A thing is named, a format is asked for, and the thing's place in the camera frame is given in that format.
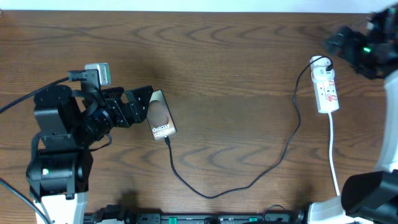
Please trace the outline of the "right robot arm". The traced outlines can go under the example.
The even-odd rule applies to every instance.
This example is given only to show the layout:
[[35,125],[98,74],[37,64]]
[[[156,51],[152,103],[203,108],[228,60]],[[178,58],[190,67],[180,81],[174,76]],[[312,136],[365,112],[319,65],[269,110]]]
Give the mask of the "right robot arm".
[[325,40],[368,80],[381,80],[385,126],[374,170],[348,177],[337,195],[309,206],[307,223],[397,223],[397,5],[371,13],[365,33],[347,26]]

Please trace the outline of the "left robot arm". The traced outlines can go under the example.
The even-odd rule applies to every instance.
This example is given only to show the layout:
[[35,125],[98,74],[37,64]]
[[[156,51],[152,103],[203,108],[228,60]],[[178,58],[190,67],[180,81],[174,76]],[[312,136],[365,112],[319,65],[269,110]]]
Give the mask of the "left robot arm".
[[114,128],[147,118],[154,90],[122,87],[73,90],[55,85],[34,98],[40,127],[26,170],[30,193],[44,223],[83,223],[94,142]]

